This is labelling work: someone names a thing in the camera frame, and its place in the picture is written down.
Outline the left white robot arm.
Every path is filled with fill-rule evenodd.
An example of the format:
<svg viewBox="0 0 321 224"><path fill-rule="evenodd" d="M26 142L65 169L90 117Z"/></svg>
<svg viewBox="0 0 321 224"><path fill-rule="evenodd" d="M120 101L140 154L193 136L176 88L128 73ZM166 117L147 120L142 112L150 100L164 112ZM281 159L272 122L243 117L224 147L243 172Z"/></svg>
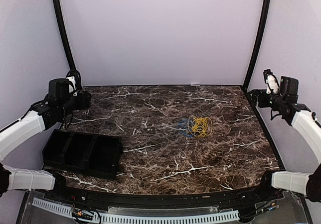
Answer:
<svg viewBox="0 0 321 224"><path fill-rule="evenodd" d="M82 90L74 77L53 79L48 94L30 106L16 121L1 129L1 160L31 137L50 129L76 110L91 106L91 94ZM59 176L45 170L14 168L1 164L1 194L9 190L45 190L60 202L71 197L71 191L58 181Z"/></svg>

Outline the black three-compartment bin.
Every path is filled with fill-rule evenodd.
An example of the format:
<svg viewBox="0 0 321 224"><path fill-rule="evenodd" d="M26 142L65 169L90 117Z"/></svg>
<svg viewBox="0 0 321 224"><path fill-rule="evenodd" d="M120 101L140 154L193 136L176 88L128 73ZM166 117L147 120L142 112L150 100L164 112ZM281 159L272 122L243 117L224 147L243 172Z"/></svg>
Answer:
<svg viewBox="0 0 321 224"><path fill-rule="evenodd" d="M46 166L115 179L123 154L122 137L54 130L43 148Z"/></svg>

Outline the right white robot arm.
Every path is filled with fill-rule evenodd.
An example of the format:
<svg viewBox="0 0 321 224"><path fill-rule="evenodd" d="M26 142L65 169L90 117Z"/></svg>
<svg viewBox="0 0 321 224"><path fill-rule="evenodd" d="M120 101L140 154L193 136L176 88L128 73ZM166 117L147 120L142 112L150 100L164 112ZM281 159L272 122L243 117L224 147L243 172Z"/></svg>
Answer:
<svg viewBox="0 0 321 224"><path fill-rule="evenodd" d="M303 137L319 161L320 122L315 112L297 102L299 81L286 76L277 79L269 69L264 70L263 76L267 88L250 91L251 102L259 108L276 112ZM319 202L320 168L313 173L265 171L256 189L256 197L266 201L278 190L298 193L311 202Z"/></svg>

